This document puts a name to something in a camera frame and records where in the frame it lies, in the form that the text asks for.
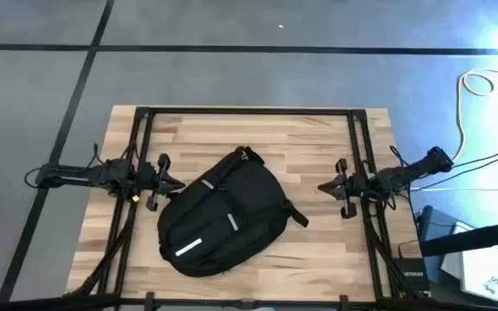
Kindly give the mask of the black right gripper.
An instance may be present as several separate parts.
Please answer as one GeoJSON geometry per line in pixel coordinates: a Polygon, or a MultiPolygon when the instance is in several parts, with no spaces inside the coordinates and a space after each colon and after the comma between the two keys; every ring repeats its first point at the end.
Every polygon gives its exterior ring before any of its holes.
{"type": "Polygon", "coordinates": [[[336,176],[331,181],[319,184],[318,187],[337,187],[337,188],[320,188],[321,192],[331,195],[336,200],[344,201],[341,209],[343,219],[351,219],[357,215],[356,204],[350,201],[350,197],[361,197],[367,185],[367,172],[364,162],[358,162],[355,172],[347,174],[348,164],[345,158],[341,158],[336,164],[336,176]]]}

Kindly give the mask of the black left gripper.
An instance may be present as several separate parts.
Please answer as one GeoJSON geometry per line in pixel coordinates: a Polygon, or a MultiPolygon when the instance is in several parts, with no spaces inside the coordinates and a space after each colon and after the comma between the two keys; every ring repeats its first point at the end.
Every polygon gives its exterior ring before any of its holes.
{"type": "MultiPolygon", "coordinates": [[[[151,212],[155,212],[158,208],[157,196],[158,190],[162,185],[161,177],[168,171],[170,167],[169,156],[165,153],[159,155],[157,160],[157,168],[151,162],[143,162],[140,168],[140,190],[141,191],[151,191],[151,194],[147,200],[146,207],[151,212]]],[[[169,184],[184,186],[182,181],[177,180],[171,175],[166,175],[166,181],[169,184]]],[[[181,192],[184,187],[171,187],[167,192],[167,195],[172,193],[181,192]]]]}

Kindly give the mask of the black backpack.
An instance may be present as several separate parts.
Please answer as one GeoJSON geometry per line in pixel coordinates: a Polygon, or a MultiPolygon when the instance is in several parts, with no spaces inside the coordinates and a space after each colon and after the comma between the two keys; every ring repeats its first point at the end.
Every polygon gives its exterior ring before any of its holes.
{"type": "Polygon", "coordinates": [[[310,222],[264,160],[239,146],[172,196],[157,222],[158,250],[185,276],[214,276],[265,250],[290,220],[310,222]]]}

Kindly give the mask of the grey plastic case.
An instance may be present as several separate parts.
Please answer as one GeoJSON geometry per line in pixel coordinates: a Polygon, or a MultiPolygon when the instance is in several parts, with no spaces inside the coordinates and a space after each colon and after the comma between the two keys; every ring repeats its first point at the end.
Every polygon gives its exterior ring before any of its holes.
{"type": "Polygon", "coordinates": [[[422,257],[441,257],[446,254],[458,253],[455,242],[441,244],[431,248],[427,242],[437,238],[451,236],[454,231],[466,232],[458,224],[459,220],[443,213],[433,206],[426,205],[414,214],[418,229],[418,244],[422,257]]]}

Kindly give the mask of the black metal bar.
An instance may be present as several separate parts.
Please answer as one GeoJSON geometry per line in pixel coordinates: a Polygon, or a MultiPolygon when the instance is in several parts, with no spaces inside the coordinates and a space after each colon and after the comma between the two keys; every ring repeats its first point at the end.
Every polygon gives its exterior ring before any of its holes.
{"type": "Polygon", "coordinates": [[[345,295],[335,301],[259,301],[259,300],[184,300],[156,298],[152,292],[144,298],[119,295],[62,296],[27,301],[0,302],[0,311],[86,311],[121,306],[142,306],[144,311],[161,307],[231,307],[241,310],[255,308],[333,308],[338,311],[498,311],[496,307],[460,305],[432,299],[405,300],[381,298],[378,301],[350,301],[345,295]]]}
{"type": "Polygon", "coordinates": [[[496,245],[498,245],[498,225],[492,225],[424,241],[421,244],[421,252],[424,257],[431,257],[496,245]]]}

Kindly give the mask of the white box blue logo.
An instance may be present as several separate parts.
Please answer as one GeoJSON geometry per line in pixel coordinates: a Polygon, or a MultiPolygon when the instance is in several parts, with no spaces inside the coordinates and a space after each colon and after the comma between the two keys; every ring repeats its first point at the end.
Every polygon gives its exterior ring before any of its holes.
{"type": "MultiPolygon", "coordinates": [[[[462,229],[475,228],[458,222],[462,229]]],[[[440,270],[460,282],[460,290],[498,302],[498,245],[472,251],[446,254],[440,270]]]]}

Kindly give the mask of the black Netgear switch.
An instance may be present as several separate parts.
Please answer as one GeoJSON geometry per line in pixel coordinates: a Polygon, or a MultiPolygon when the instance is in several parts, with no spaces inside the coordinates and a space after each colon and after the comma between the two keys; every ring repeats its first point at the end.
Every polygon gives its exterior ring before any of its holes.
{"type": "Polygon", "coordinates": [[[430,291],[425,262],[422,258],[395,258],[394,262],[404,275],[411,289],[420,292],[430,291]]]}

